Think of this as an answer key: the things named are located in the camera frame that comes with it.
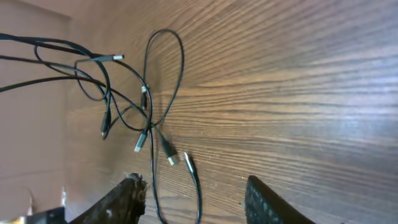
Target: black cable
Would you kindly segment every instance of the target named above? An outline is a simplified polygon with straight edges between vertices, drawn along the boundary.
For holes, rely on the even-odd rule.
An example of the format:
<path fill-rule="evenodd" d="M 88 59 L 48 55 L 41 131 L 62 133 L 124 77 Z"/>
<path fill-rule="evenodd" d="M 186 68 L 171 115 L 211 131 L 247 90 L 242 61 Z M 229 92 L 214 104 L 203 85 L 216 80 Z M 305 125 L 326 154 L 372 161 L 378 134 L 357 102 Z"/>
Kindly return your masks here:
<path fill-rule="evenodd" d="M 153 114 L 153 105 L 152 105 L 152 96 L 150 94 L 149 88 L 145 82 L 145 78 L 146 78 L 146 68 L 147 68 L 147 60 L 148 60 L 148 55 L 149 55 L 149 49 L 151 44 L 153 43 L 153 40 L 155 38 L 155 36 L 157 36 L 158 34 L 161 33 L 171 33 L 178 41 L 179 47 L 180 47 L 180 52 L 181 52 L 181 61 L 180 61 L 180 71 L 178 73 L 178 77 L 177 77 L 177 82 L 174 88 L 174 92 L 172 94 L 172 96 L 170 97 L 170 101 L 168 103 L 168 105 L 166 106 L 165 111 L 163 112 L 163 114 L 161 115 L 161 117 L 159 118 L 159 120 L 156 123 L 152 123 L 152 114 Z M 164 121 L 164 119 L 166 118 L 167 113 L 169 112 L 169 109 L 175 99 L 175 96 L 177 95 L 177 91 L 178 88 L 180 86 L 180 82 L 182 80 L 182 75 L 183 75 L 183 69 L 184 69 L 184 63 L 185 63 L 185 56 L 184 56 L 184 51 L 183 51 L 183 45 L 182 45 L 182 40 L 181 38 L 178 36 L 178 34 L 176 32 L 174 32 L 173 30 L 170 29 L 161 29 L 156 31 L 155 33 L 153 33 L 147 43 L 147 47 L 146 47 L 146 52 L 145 52 L 145 58 L 144 58 L 144 71 L 143 71 L 143 77 L 141 77 L 132 67 L 130 67 L 129 65 L 119 61 L 119 60 L 113 60 L 110 59 L 109 60 L 109 55 L 101 55 L 101 54 L 94 54 L 92 52 L 90 52 L 88 49 L 75 44 L 73 42 L 69 42 L 66 40 L 58 40 L 58 39 L 49 39 L 49 38 L 41 38 L 41 37 L 17 37 L 17 36 L 13 36 L 13 35 L 9 35 L 9 34 L 0 34 L 0 40 L 15 40 L 18 42 L 22 42 L 25 44 L 31 44 L 34 46 L 34 53 L 35 56 L 37 58 L 37 60 L 32 60 L 32 59 L 26 59 L 26 58 L 18 58 L 18 57 L 9 57 L 9 56 L 3 56 L 0 55 L 0 59 L 3 60 L 14 60 L 14 61 L 20 61 L 20 62 L 28 62 L 28 63 L 36 63 L 36 64 L 42 64 L 45 65 L 46 67 L 55 70 L 56 72 L 59 72 L 63 75 L 66 75 L 65 77 L 51 77 L 51 78 L 41 78 L 38 80 L 31 80 L 28 82 L 22 82 L 22 83 L 17 83 L 14 85 L 9 85 L 9 86 L 5 86 L 0 88 L 0 93 L 4 92 L 4 91 L 8 91 L 8 90 L 12 90 L 15 88 L 20 88 L 23 86 L 28 86 L 28 85 L 34 85 L 34 84 L 38 84 L 38 83 L 43 83 L 43 82 L 52 82 L 52 81 L 56 81 L 56 80 L 77 80 L 80 88 L 82 89 L 82 91 L 84 92 L 84 94 L 91 100 L 95 100 L 95 101 L 105 101 L 106 104 L 106 111 L 105 111 L 105 115 L 104 115 L 104 120 L 103 120 L 103 124 L 106 126 L 106 132 L 103 133 L 103 138 L 106 138 L 110 129 L 113 127 L 113 125 L 115 124 L 115 122 L 120 119 L 122 121 L 122 123 L 128 127 L 131 130 L 134 131 L 141 131 L 141 133 L 146 133 L 149 132 L 149 137 L 150 137 L 150 169 L 151 169 L 151 174 L 152 174 L 152 189 L 154 192 L 154 198 L 155 198 L 155 205 L 156 205 L 156 210 L 157 210 L 157 215 L 159 220 L 162 223 L 167 223 L 165 221 L 165 219 L 162 216 L 162 213 L 160 211 L 160 205 L 159 205 L 159 199 L 157 197 L 157 189 L 156 189 L 156 184 L 155 184 L 155 174 L 154 174 L 154 144 L 153 144 L 153 133 L 152 133 L 152 128 L 153 129 L 157 129 L 157 125 L 159 125 L 161 122 Z M 56 44 L 62 44 L 62 45 L 66 45 L 68 47 L 62 47 L 59 45 L 53 45 L 53 44 L 47 44 L 46 42 L 50 42 L 50 43 L 56 43 Z M 82 59 L 82 60 L 77 60 L 75 61 L 74 67 L 68 66 L 68 65 L 64 65 L 61 63 L 54 63 L 54 62 L 47 62 L 42 60 L 42 58 L 40 57 L 37 49 L 38 47 L 44 47 L 47 49 L 52 49 L 52 50 L 60 50 L 60 51 L 64 51 L 64 52 L 68 52 L 68 53 L 73 53 L 73 54 L 77 54 L 77 55 L 82 55 L 82 56 L 86 56 L 88 58 L 86 59 Z M 133 74 L 135 74 L 135 76 L 139 79 L 139 81 L 141 82 L 142 87 L 145 89 L 144 94 L 147 95 L 148 99 L 149 99 L 149 114 L 146 115 L 145 111 L 142 110 L 140 107 L 138 107 L 137 105 L 135 105 L 131 100 L 129 100 L 126 96 L 122 95 L 120 92 L 114 90 L 111 88 L 110 86 L 110 80 L 109 80 L 109 75 L 105 69 L 105 67 L 103 66 L 103 64 L 101 62 L 103 62 L 104 60 L 107 61 L 113 61 L 123 67 L 125 67 L 126 69 L 128 69 L 130 72 L 132 72 Z M 89 76 L 87 73 L 85 73 L 84 71 L 80 70 L 77 68 L 77 64 L 81 63 L 81 62 L 95 62 L 100 70 L 103 72 L 104 75 L 104 79 L 105 79 L 105 83 L 102 83 L 99 80 L 95 80 L 93 79 L 91 76 Z M 71 70 L 74 72 L 74 74 L 70 74 L 67 72 L 64 72 L 58 68 L 61 69 L 65 69 L 65 70 Z M 91 97 L 86 90 L 82 87 L 80 81 L 84 81 L 84 82 L 90 82 L 93 83 L 97 89 L 99 89 L 102 98 L 100 99 L 96 99 Z M 113 96 L 114 94 L 119 95 L 122 99 L 126 100 L 130 105 L 127 108 L 124 108 L 122 111 L 119 110 L 119 107 L 116 103 L 116 100 Z M 111 113 L 110 113 L 110 101 L 113 100 L 113 103 L 115 105 L 116 108 L 116 113 L 117 113 L 117 117 L 111 121 L 110 117 L 111 117 Z M 145 127 L 143 128 L 133 128 L 130 125 L 127 124 L 127 122 L 125 122 L 125 120 L 123 119 L 123 114 L 128 111 L 129 109 L 134 108 L 137 109 L 140 114 L 143 116 L 143 118 L 147 121 L 147 124 Z M 188 167 L 188 169 L 190 170 L 193 182 L 195 184 L 195 188 L 197 191 L 197 200 L 198 200 L 198 216 L 197 216 L 197 221 L 196 223 L 200 222 L 201 219 L 201 190 L 200 190 L 200 184 L 199 184 L 199 179 L 198 179 L 198 175 L 196 173 L 196 169 L 193 170 L 192 167 L 194 167 L 193 165 L 193 161 L 190 159 L 190 162 L 187 162 L 187 165 L 192 164 Z"/>

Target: wood grain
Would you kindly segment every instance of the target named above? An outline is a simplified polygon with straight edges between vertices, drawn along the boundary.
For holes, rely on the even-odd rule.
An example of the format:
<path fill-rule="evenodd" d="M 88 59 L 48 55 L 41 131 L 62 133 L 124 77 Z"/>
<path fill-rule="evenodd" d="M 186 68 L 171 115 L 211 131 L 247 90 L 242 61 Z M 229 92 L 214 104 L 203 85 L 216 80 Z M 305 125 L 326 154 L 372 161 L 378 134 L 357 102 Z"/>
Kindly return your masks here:
<path fill-rule="evenodd" d="M 71 40 L 124 53 L 142 71 L 155 30 L 182 37 L 186 67 L 163 128 L 195 156 L 204 223 L 244 223 L 240 202 L 254 174 L 317 223 L 398 220 L 397 1 L 110 1 L 72 21 Z M 171 35 L 153 44 L 148 83 L 155 117 L 177 79 Z M 83 67 L 101 78 L 98 69 Z M 139 83 L 106 65 L 112 87 L 139 102 Z M 72 219 L 124 172 L 150 179 L 149 148 L 121 123 L 100 138 L 104 105 L 74 82 L 68 92 L 67 189 Z M 127 114 L 143 124 L 139 114 Z M 196 196 L 185 164 L 159 152 L 158 184 L 171 223 L 192 223 Z M 158 223 L 151 194 L 141 223 Z"/>

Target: textured black object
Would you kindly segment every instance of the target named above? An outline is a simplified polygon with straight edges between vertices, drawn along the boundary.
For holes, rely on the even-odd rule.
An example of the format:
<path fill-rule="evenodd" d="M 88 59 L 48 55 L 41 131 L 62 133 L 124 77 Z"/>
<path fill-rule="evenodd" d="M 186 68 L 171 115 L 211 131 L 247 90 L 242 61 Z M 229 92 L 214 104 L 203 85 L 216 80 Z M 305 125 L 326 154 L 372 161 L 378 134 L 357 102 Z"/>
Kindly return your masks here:
<path fill-rule="evenodd" d="M 256 176 L 249 176 L 244 198 L 248 224 L 315 224 Z"/>
<path fill-rule="evenodd" d="M 147 183 L 130 174 L 71 224 L 136 224 L 145 213 Z"/>

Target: wall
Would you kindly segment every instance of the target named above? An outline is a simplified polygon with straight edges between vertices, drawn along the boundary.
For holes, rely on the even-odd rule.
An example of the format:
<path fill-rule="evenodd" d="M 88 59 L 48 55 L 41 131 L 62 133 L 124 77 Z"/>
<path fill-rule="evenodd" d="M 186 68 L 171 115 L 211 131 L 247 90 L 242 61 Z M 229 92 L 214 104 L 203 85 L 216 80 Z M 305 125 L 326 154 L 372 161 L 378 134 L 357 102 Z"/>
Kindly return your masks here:
<path fill-rule="evenodd" d="M 81 12 L 85 12 L 93 0 L 20 0 L 34 6 L 57 12 L 68 17 L 75 17 Z"/>
<path fill-rule="evenodd" d="M 0 0 L 0 30 L 67 38 L 68 18 L 18 1 Z M 33 46 L 0 41 L 1 55 L 34 58 Z M 40 49 L 43 58 L 65 56 Z M 0 86 L 57 75 L 43 65 L 0 60 Z M 65 88 L 54 82 L 0 94 L 0 220 L 61 203 L 64 182 Z"/>

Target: tangled cable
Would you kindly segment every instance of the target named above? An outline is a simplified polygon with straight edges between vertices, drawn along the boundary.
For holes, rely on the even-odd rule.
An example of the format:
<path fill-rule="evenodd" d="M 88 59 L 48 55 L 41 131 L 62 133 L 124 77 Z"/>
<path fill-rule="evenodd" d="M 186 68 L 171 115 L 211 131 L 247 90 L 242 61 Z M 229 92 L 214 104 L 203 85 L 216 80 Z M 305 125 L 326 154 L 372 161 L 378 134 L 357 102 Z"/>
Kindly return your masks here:
<path fill-rule="evenodd" d="M 149 87 L 145 82 L 145 78 L 146 78 L 146 69 L 147 69 L 147 61 L 148 61 L 150 46 L 153 43 L 154 37 L 161 33 L 170 33 L 177 39 L 179 47 L 180 47 L 181 62 L 180 62 L 180 71 L 178 73 L 177 82 L 175 84 L 174 92 L 170 98 L 170 101 L 167 104 L 166 109 L 163 112 L 163 114 L 161 115 L 160 119 L 156 122 L 152 122 L 152 114 L 153 114 L 152 96 L 150 94 Z M 174 147 L 171 145 L 171 143 L 169 143 L 168 140 L 166 140 L 166 138 L 164 138 L 163 134 L 160 132 L 160 130 L 158 128 L 158 125 L 165 120 L 167 113 L 169 112 L 169 109 L 175 99 L 175 96 L 177 95 L 177 91 L 180 86 L 180 82 L 181 82 L 182 75 L 183 75 L 185 57 L 184 57 L 182 40 L 178 36 L 178 34 L 175 31 L 170 30 L 170 29 L 161 29 L 161 30 L 154 32 L 149 37 L 149 40 L 148 40 L 148 43 L 146 46 L 146 52 L 145 52 L 145 58 L 144 58 L 144 68 L 143 68 L 142 76 L 140 76 L 138 74 L 138 72 L 136 72 L 132 67 L 130 67 L 126 63 L 120 61 L 121 59 L 124 58 L 123 55 L 94 54 L 94 53 L 90 52 L 88 49 L 84 48 L 83 46 L 78 45 L 73 42 L 70 42 L 70 41 L 67 41 L 67 40 L 41 38 L 41 37 L 18 37 L 18 36 L 9 35 L 9 34 L 0 34 L 0 40 L 13 40 L 13 41 L 33 45 L 34 53 L 35 53 L 37 60 L 32 60 L 32 59 L 27 59 L 27 58 L 19 58 L 19 57 L 10 57 L 10 56 L 5 56 L 5 55 L 0 55 L 0 59 L 42 64 L 58 73 L 61 73 L 62 75 L 65 75 L 62 77 L 41 78 L 41 79 L 37 79 L 37 80 L 31 80 L 31 81 L 27 81 L 27 82 L 4 86 L 4 87 L 0 88 L 0 93 L 2 93 L 4 91 L 20 88 L 23 86 L 38 84 L 38 83 L 52 82 L 52 81 L 57 81 L 57 80 L 76 80 L 78 82 L 79 87 L 83 91 L 83 93 L 89 99 L 91 99 L 93 101 L 104 101 L 104 103 L 105 103 L 105 112 L 104 112 L 104 117 L 103 117 L 102 125 L 101 125 L 101 135 L 104 140 L 108 137 L 109 131 L 111 130 L 111 128 L 113 127 L 115 122 L 119 119 L 127 128 L 129 128 L 133 131 L 141 132 L 139 140 L 138 140 L 138 142 L 136 144 L 136 148 L 135 148 L 135 151 L 137 151 L 137 152 L 140 151 L 141 148 L 143 147 L 143 145 L 146 141 L 147 135 L 149 133 L 150 169 L 151 169 L 151 174 L 152 174 L 152 190 L 153 190 L 153 194 L 154 194 L 154 198 L 155 198 L 155 206 L 156 206 L 157 216 L 158 216 L 159 220 L 162 223 L 167 223 L 165 221 L 165 219 L 163 218 L 162 213 L 160 211 L 159 199 L 158 199 L 157 190 L 156 190 L 155 172 L 154 172 L 154 169 L 155 169 L 154 140 L 153 140 L 152 130 L 155 130 L 157 132 L 158 137 L 160 139 L 160 144 L 163 147 L 163 150 L 167 156 L 167 159 L 170 161 L 170 163 L 172 165 L 176 164 L 178 162 L 177 152 L 174 149 Z M 71 54 L 82 55 L 87 58 L 76 60 L 74 63 L 74 66 L 64 65 L 64 64 L 55 63 L 55 62 L 48 62 L 48 61 L 42 60 L 42 58 L 40 57 L 40 55 L 38 53 L 39 47 L 43 47 L 46 49 L 52 49 L 52 50 L 59 50 L 59 51 L 68 52 Z M 84 63 L 84 62 L 94 62 L 95 64 L 97 64 L 97 66 L 99 67 L 99 69 L 101 70 L 101 72 L 104 76 L 105 82 L 103 83 L 99 80 L 95 80 L 90 75 L 88 75 L 86 72 L 77 68 L 79 63 Z M 141 83 L 141 93 L 142 93 L 140 106 L 137 106 L 128 97 L 124 96 L 122 93 L 111 88 L 109 75 L 108 75 L 102 62 L 117 63 L 117 64 L 121 65 L 122 67 L 128 69 L 130 72 L 132 72 L 138 78 L 138 80 Z M 98 91 L 101 93 L 101 98 L 94 98 L 90 94 L 88 94 L 87 91 L 83 88 L 81 81 L 94 84 L 95 87 L 98 89 Z M 126 100 L 129 103 L 129 106 L 120 111 L 118 104 L 116 103 L 116 100 L 114 98 L 114 94 L 116 94 L 116 95 L 120 96 L 122 99 Z M 116 108 L 116 114 L 117 114 L 117 116 L 113 120 L 112 120 L 112 116 L 111 116 L 111 101 L 114 103 L 114 106 Z M 140 112 L 140 114 L 142 115 L 142 117 L 145 119 L 146 124 L 143 128 L 134 128 L 134 127 L 128 125 L 127 122 L 124 120 L 123 114 L 131 108 L 138 110 Z M 201 219 L 201 190 L 200 190 L 199 179 L 198 179 L 198 175 L 197 175 L 196 168 L 193 163 L 192 157 L 187 153 L 185 153 L 185 162 L 187 163 L 188 170 L 191 174 L 191 177 L 193 179 L 193 182 L 195 184 L 195 188 L 197 191 L 198 213 L 197 213 L 196 223 L 199 223 L 200 219 Z"/>

